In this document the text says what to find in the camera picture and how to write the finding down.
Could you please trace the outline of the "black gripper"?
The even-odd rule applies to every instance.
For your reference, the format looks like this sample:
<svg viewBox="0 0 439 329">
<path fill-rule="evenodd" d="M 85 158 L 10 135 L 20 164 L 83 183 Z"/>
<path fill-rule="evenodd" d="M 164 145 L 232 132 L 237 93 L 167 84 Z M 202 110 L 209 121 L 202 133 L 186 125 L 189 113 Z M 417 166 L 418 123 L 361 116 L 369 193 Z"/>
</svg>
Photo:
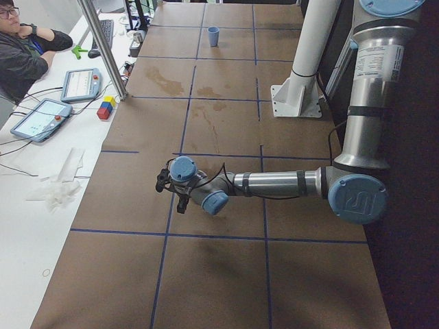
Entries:
<svg viewBox="0 0 439 329">
<path fill-rule="evenodd" d="M 190 194 L 194 187 L 195 185 L 190 183 L 187 184 L 174 183 L 175 193 L 178 194 L 177 213 L 185 214 L 189 203 Z"/>
</svg>

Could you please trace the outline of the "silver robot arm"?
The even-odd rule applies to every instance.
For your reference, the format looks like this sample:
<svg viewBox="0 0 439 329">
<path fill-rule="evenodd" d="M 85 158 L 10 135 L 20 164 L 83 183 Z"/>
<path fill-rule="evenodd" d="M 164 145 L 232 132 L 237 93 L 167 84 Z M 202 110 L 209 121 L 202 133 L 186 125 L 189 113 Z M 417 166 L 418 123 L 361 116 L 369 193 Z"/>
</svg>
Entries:
<svg viewBox="0 0 439 329">
<path fill-rule="evenodd" d="M 177 211 L 199 205 L 210 215 L 234 196 L 263 199 L 321 197 L 340 219 L 359 225 L 380 219 L 388 204 L 383 176 L 389 166 L 381 155 L 381 137 L 399 81 L 405 46 L 414 35 L 422 1 L 354 1 L 353 18 L 337 66 L 326 87 L 318 66 L 327 45 L 339 1 L 310 1 L 290 76 L 270 89 L 276 118 L 318 119 L 351 56 L 355 69 L 344 143 L 339 155 L 320 157 L 317 169 L 233 173 L 221 167 L 209 177 L 191 154 L 169 160 L 156 190 L 178 196 Z"/>
</svg>

